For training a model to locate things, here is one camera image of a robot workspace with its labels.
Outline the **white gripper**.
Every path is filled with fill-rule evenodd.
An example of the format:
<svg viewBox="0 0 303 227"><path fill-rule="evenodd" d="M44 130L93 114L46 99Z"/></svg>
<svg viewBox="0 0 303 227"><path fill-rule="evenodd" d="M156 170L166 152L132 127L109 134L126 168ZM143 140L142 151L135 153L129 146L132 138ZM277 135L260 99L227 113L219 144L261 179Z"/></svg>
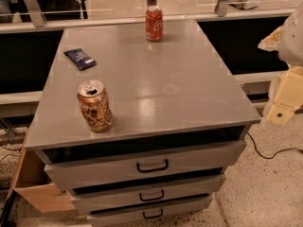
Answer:
<svg viewBox="0 0 303 227"><path fill-rule="evenodd" d="M280 78L280 83L267 114L267 121L286 125L303 105L303 4L286 19L282 27L262 39L258 49L278 51L279 58L291 65Z"/></svg>

